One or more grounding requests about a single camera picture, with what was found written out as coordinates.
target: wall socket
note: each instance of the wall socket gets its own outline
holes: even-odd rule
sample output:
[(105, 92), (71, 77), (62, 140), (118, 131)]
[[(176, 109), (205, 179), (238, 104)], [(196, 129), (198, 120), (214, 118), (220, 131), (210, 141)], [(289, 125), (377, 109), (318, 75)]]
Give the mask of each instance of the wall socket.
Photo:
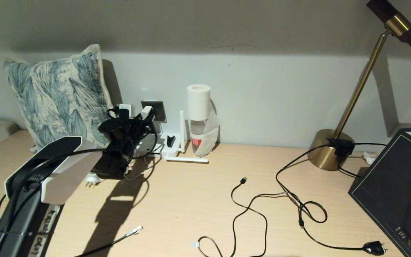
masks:
[(142, 108), (151, 106), (155, 112), (155, 120), (166, 122), (166, 112), (164, 111), (163, 101), (141, 101)]

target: white stick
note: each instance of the white stick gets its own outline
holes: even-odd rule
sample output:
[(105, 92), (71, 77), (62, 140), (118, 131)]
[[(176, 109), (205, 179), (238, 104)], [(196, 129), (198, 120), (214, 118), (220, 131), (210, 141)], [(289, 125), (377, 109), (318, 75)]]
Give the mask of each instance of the white stick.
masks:
[(180, 152), (185, 153), (185, 118), (183, 111), (180, 111)]
[(189, 161), (189, 162), (209, 163), (209, 159), (204, 159), (204, 158), (187, 158), (187, 157), (166, 156), (165, 159), (167, 161)]

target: desk surface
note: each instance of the desk surface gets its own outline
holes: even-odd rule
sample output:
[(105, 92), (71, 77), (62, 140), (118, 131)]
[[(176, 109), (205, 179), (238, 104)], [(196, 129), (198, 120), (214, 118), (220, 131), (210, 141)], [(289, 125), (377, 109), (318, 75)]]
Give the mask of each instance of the desk surface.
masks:
[[(20, 131), (0, 143), (0, 198), (3, 181), (28, 158), (33, 145), (28, 132)], [(208, 158), (209, 164), (159, 161), (134, 181), (104, 181), (96, 187), (85, 182), (66, 203), (47, 256), (75, 256), (119, 238), (142, 225), (140, 234), (119, 242), (94, 257), (105, 256), (202, 256), (192, 247), (200, 236), (210, 236), (224, 256), (233, 251), (232, 221), (243, 211), (230, 198), (242, 177), (246, 184), (235, 192), (236, 201), (247, 205), (260, 193), (281, 192), (275, 174), (305, 150), (249, 145), (220, 144)], [(150, 166), (154, 159), (147, 159)], [(357, 172), (367, 167), (360, 158), (349, 158), (344, 168)], [(144, 160), (133, 164), (129, 177), (147, 168)], [(338, 171), (323, 171), (304, 161), (280, 175), (282, 183), (302, 201), (316, 201), (328, 211), (328, 221), (318, 224), (307, 217), (305, 227), (319, 241), (339, 247), (361, 247), (381, 241), (387, 257), (402, 256), (387, 236), (348, 195), (353, 178)], [(268, 257), (365, 257), (365, 252), (322, 247), (307, 237), (298, 225), (297, 209), (287, 199), (259, 198), (252, 208), (266, 215)], [(312, 208), (322, 219), (322, 213)], [(261, 254), (264, 249), (264, 219), (248, 212), (235, 223), (235, 256)], [(212, 243), (201, 249), (218, 256)]]

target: white wall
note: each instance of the white wall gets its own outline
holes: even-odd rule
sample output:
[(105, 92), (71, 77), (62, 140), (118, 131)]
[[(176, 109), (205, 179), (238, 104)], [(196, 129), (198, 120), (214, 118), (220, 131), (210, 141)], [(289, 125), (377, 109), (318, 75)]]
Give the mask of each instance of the white wall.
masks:
[[(0, 117), (23, 126), (3, 57), (55, 60), (97, 42), (115, 69), (105, 71), (111, 90), (138, 107), (164, 101), (165, 131), (178, 130), (186, 86), (204, 83), (222, 142), (308, 147), (317, 130), (336, 126), (383, 31), (365, 2), (5, 0)], [(411, 20), (411, 4), (392, 2)], [(390, 38), (378, 61), (380, 73), (387, 65), (399, 121), (411, 122), (411, 49)], [(381, 97), (371, 75), (344, 132), (386, 142)]]

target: lamp base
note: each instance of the lamp base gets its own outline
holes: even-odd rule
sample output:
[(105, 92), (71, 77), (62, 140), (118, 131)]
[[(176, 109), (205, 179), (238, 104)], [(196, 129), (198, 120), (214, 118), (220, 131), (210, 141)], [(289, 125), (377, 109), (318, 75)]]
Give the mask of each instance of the lamp base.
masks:
[[(315, 135), (310, 149), (321, 145), (329, 145), (330, 142), (328, 138), (331, 138), (334, 130), (320, 130)], [(350, 140), (354, 143), (353, 139), (345, 133), (341, 133), (339, 139)], [(348, 154), (336, 155), (336, 149), (333, 146), (325, 146), (318, 148), (307, 154), (310, 162), (320, 169), (327, 171), (336, 171), (341, 167), (346, 161)]]

